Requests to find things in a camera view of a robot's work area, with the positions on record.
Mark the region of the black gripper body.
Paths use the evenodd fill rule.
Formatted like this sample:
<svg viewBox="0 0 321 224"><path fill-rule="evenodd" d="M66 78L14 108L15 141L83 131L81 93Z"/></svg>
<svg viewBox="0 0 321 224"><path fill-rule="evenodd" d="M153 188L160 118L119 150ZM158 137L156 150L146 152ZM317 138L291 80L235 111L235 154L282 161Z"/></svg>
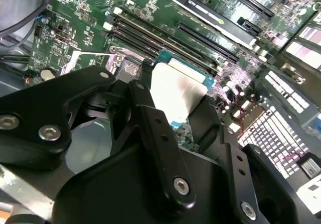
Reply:
<svg viewBox="0 0 321 224"><path fill-rule="evenodd" d="M238 223L221 167L181 150L196 204L176 214L159 200L159 181L135 145L72 177L56 197L53 223Z"/></svg>

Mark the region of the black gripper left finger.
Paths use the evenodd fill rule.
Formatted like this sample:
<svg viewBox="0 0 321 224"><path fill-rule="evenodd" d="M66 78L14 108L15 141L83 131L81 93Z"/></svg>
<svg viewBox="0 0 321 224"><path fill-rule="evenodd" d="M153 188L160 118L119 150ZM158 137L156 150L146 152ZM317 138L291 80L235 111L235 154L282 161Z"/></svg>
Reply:
<svg viewBox="0 0 321 224"><path fill-rule="evenodd" d="M186 163L163 111L150 93L153 67L142 64L130 82L90 66L1 97L1 163L25 173L60 168L72 132L107 119L110 155L133 144L143 146L162 207L182 214L196 203Z"/></svg>

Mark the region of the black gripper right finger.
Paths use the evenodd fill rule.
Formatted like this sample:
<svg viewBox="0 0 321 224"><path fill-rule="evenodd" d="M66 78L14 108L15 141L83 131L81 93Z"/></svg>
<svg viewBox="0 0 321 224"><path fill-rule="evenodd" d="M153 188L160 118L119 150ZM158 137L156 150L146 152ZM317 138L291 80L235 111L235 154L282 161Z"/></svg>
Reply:
<svg viewBox="0 0 321 224"><path fill-rule="evenodd" d="M238 148L207 96L189 115L206 163L195 165L199 223L318 223L259 147Z"/></svg>

